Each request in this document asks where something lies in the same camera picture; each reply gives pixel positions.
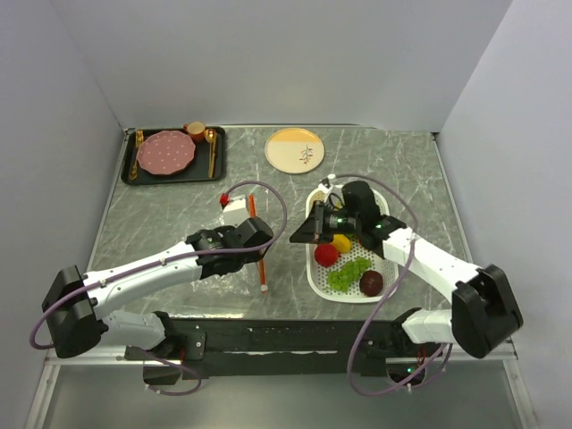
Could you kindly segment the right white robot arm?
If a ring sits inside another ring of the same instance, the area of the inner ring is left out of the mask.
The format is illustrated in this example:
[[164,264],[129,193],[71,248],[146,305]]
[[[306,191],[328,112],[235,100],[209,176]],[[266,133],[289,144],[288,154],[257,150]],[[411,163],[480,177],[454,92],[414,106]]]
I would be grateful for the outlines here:
[[484,358],[524,324],[509,279],[496,265],[480,267],[421,238],[401,220],[383,214],[365,181],[341,187],[342,206],[316,201],[290,242],[326,244],[348,233],[365,249],[413,273],[450,303],[446,310],[413,309],[391,334],[392,348],[411,356],[425,343],[459,345],[473,358]]

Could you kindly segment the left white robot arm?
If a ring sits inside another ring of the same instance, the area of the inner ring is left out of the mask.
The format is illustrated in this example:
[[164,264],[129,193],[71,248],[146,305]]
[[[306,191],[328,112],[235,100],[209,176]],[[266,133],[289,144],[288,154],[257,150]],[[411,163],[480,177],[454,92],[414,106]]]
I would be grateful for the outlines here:
[[236,273],[259,261],[272,240],[270,226],[250,217],[239,226],[197,231],[127,265],[85,274],[75,266],[61,270],[42,305],[55,354],[75,358],[107,344],[170,357],[179,339],[169,316],[129,313],[123,306],[177,284]]

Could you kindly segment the green toy grapes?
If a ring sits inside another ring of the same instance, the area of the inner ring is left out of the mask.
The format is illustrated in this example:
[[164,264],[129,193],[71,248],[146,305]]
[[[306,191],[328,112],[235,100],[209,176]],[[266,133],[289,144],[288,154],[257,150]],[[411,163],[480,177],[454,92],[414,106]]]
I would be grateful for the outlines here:
[[365,271],[372,267],[372,261],[363,257],[346,262],[341,268],[327,274],[327,286],[338,292],[346,293],[358,282]]

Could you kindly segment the red toy fruit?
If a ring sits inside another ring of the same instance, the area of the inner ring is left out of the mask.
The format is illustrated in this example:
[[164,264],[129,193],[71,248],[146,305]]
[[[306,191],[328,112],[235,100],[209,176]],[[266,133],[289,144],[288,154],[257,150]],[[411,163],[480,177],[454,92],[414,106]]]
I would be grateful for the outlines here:
[[315,261],[324,268],[333,266],[339,257],[339,251],[332,244],[319,244],[314,251]]

